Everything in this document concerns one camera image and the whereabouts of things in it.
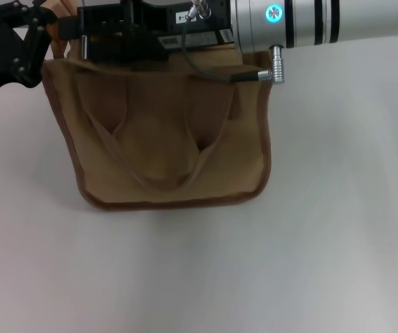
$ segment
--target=label sticker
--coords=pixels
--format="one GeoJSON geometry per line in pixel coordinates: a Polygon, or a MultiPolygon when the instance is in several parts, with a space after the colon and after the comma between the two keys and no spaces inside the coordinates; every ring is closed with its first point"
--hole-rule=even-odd
{"type": "MultiPolygon", "coordinates": [[[[176,12],[176,24],[186,23],[186,15],[188,12],[176,12]]],[[[195,17],[191,22],[196,22],[197,17],[195,17]]]]}
{"type": "Polygon", "coordinates": [[[231,32],[231,29],[221,30],[220,35],[222,35],[222,38],[226,43],[234,43],[234,37],[233,33],[231,32]]]}
{"type": "MultiPolygon", "coordinates": [[[[182,47],[182,36],[159,37],[158,40],[167,50],[180,49],[182,47]]],[[[186,46],[215,46],[218,45],[217,36],[214,32],[209,33],[190,33],[186,35],[186,46]]]]}

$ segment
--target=bag handle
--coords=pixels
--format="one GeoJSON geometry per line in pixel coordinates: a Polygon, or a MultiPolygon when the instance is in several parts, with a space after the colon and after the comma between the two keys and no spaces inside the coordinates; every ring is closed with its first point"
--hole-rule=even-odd
{"type": "Polygon", "coordinates": [[[188,78],[183,100],[183,120],[188,139],[199,154],[191,171],[174,179],[156,180],[135,169],[119,145],[117,134],[126,126],[129,110],[127,76],[94,74],[76,75],[81,105],[89,116],[108,153],[135,181],[149,191],[178,191],[193,183],[215,150],[229,117],[235,86],[188,78]],[[107,89],[107,98],[101,93],[107,89]]]}

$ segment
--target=robotic arm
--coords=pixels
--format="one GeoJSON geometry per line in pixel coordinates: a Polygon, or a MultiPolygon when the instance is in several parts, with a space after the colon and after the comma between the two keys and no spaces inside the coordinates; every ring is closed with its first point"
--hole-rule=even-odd
{"type": "MultiPolygon", "coordinates": [[[[35,87],[56,16],[35,0],[0,6],[0,87],[35,87]],[[13,28],[28,25],[23,41],[13,28]]],[[[155,6],[142,0],[79,7],[58,20],[61,40],[82,41],[81,57],[93,62],[164,61],[169,53],[234,43],[241,53],[270,50],[272,68],[229,81],[284,82],[282,48],[333,44],[398,35],[398,0],[191,0],[155,6]]]]}

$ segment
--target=black stripe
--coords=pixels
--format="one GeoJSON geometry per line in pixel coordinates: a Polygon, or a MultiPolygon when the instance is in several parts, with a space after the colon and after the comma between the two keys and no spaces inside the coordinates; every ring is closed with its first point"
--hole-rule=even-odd
{"type": "Polygon", "coordinates": [[[315,45],[324,41],[324,13],[322,0],[315,0],[315,45]]]}
{"type": "Polygon", "coordinates": [[[330,43],[336,43],[339,38],[340,6],[339,0],[331,0],[331,36],[330,43]]]}
{"type": "Polygon", "coordinates": [[[293,0],[285,0],[285,36],[287,49],[295,47],[295,22],[293,19],[293,0]]]}

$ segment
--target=led indicator light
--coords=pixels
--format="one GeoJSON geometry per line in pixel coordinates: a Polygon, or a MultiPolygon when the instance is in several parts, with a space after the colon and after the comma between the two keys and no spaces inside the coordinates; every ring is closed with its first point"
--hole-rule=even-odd
{"type": "Polygon", "coordinates": [[[267,8],[267,12],[265,13],[267,20],[271,23],[279,22],[283,16],[283,10],[280,5],[271,5],[267,8]]]}

